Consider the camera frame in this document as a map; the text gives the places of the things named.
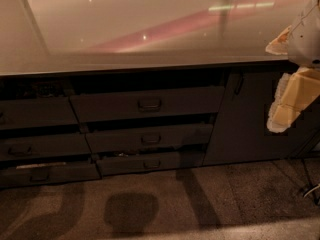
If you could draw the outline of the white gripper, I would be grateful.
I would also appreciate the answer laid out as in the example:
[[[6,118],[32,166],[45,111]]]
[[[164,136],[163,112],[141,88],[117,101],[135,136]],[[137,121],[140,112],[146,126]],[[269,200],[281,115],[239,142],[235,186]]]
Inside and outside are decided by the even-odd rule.
[[[292,26],[285,28],[265,48],[273,55],[287,55],[300,67],[280,78],[269,109],[267,128],[286,131],[299,115],[320,96],[320,0],[309,0]]]

